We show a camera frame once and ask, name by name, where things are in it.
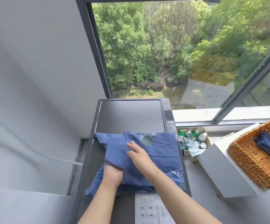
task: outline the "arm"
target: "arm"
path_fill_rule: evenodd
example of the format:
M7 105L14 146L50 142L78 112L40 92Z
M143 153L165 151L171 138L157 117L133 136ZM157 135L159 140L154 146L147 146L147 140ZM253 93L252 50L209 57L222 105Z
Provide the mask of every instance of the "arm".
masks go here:
M221 224L157 168L144 149L134 142L127 143L127 145L133 149L127 154L137 169L153 184L176 224Z
M123 172L105 164L102 183L96 195L79 220L78 224L109 224L118 186L122 183Z

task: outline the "gold bracelet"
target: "gold bracelet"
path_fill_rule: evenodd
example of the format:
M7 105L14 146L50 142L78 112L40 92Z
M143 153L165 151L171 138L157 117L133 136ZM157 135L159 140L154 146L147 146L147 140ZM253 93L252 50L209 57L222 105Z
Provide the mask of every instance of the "gold bracelet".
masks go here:
M152 179L152 184L153 184L153 181L155 179L155 177L157 176L157 174L160 173L159 171L155 174L154 178Z

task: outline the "glass pane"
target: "glass pane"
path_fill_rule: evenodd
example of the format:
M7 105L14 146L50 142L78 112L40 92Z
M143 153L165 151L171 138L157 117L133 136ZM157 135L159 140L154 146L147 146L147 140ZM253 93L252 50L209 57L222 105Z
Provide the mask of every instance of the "glass pane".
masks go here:
M270 73L224 118L239 119L270 119Z
M270 0L92 8L115 98L169 98L172 109L217 113L270 54Z

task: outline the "white cable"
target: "white cable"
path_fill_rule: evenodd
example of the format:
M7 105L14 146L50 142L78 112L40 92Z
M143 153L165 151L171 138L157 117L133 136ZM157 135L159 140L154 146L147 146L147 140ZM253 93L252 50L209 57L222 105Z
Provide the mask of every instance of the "white cable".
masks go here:
M70 163L70 164L75 164L78 166L83 166L83 163L79 163L79 162L75 162L75 161L70 161L70 160L64 160L64 159L56 159L56 158L52 158L52 157L48 157L48 156L44 156L42 154L40 154L38 151L36 151L35 149L31 148L27 143L25 143L23 140L21 140L21 138L19 138L10 128L8 128L7 126L5 126L2 122L0 122L0 125L2 125L7 131L9 131L15 138L17 138L22 144L24 144L27 148L29 148L31 151L33 151L35 154L47 158L47 159L51 159L51 160L55 160L55 161L59 161L59 162L64 162L64 163Z

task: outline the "person's right hand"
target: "person's right hand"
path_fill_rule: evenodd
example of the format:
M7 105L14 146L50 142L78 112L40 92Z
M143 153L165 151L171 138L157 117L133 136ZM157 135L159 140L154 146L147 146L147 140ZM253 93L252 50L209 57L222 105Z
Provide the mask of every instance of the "person's right hand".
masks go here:
M132 149L128 151L128 156L132 159L133 164L144 175L144 177L152 182L159 168L152 162L146 151L137 145L135 142L127 143L127 146Z

